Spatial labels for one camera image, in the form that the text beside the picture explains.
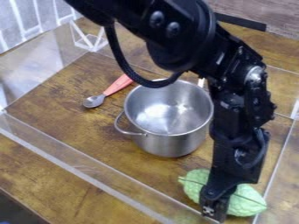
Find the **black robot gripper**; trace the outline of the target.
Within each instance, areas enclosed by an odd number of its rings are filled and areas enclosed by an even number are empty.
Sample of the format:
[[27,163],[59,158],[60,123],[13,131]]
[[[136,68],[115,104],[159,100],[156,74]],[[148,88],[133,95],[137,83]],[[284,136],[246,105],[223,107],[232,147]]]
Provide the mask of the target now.
[[228,215],[230,197],[239,184],[259,181],[267,155],[270,133],[254,129],[248,139],[214,142],[212,166],[208,186],[200,189],[200,208],[204,217],[224,222]]

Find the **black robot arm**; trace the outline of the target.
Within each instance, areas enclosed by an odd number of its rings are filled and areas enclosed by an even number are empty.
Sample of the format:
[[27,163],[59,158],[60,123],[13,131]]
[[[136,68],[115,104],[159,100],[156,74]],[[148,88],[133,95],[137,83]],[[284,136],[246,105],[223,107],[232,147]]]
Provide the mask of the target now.
[[[64,0],[105,29],[116,62],[128,77],[148,88],[174,83],[186,72],[208,82],[214,103],[210,178],[202,188],[204,216],[224,221],[234,192],[259,180],[276,105],[267,90],[267,66],[255,50],[220,26],[204,0]],[[153,63],[172,75],[143,78],[127,63],[117,42],[123,25],[144,42]]]

